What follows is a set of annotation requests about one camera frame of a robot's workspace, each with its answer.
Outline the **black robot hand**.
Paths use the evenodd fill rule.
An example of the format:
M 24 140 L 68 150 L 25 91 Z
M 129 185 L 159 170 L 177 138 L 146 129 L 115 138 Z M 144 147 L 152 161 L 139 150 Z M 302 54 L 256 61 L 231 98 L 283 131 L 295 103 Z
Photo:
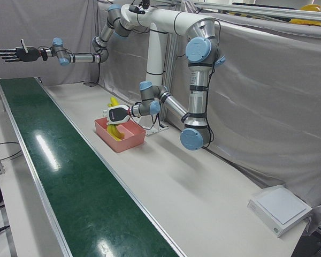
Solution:
M 20 42 L 21 47 L 0 49 L 0 56 L 5 62 L 34 62 L 41 57 L 37 48 L 26 46 L 23 39 Z

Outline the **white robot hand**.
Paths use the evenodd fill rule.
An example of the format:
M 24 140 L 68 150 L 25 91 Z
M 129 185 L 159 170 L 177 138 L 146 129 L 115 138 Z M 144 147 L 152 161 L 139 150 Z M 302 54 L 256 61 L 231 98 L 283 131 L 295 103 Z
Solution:
M 117 105 L 103 110 L 103 117 L 107 118 L 108 124 L 117 125 L 128 122 L 130 119 L 129 106 Z

